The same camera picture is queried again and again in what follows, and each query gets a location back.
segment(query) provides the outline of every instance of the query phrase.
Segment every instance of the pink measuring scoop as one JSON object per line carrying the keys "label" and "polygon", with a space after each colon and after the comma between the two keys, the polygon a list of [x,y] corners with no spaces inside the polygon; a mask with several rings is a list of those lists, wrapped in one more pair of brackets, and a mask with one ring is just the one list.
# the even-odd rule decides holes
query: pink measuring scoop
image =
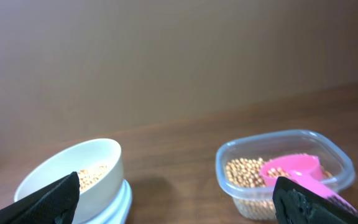
{"label": "pink measuring scoop", "polygon": [[300,184],[302,187],[314,192],[315,194],[318,194],[320,197],[336,197],[353,208],[353,206],[345,201],[341,196],[333,192],[324,184],[320,183],[320,180],[322,180],[324,176],[317,156],[292,154],[268,161],[260,170],[260,175],[263,177],[266,186],[274,186],[276,184],[277,177],[269,177],[268,171],[272,168],[277,169],[279,167],[284,172],[289,174],[290,180]]}

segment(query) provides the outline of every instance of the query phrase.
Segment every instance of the clear plastic container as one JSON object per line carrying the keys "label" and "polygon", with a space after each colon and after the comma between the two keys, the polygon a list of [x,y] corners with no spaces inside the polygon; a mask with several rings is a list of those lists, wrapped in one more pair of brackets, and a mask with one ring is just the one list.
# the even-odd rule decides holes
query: clear plastic container
{"label": "clear plastic container", "polygon": [[313,131],[288,130],[260,134],[225,143],[216,153],[216,177],[221,188],[233,197],[241,215],[254,220],[274,220],[273,187],[245,188],[226,178],[225,166],[232,159],[263,158],[307,153],[318,156],[321,165],[333,176],[321,182],[335,192],[350,186],[356,174],[352,161],[332,141]]}

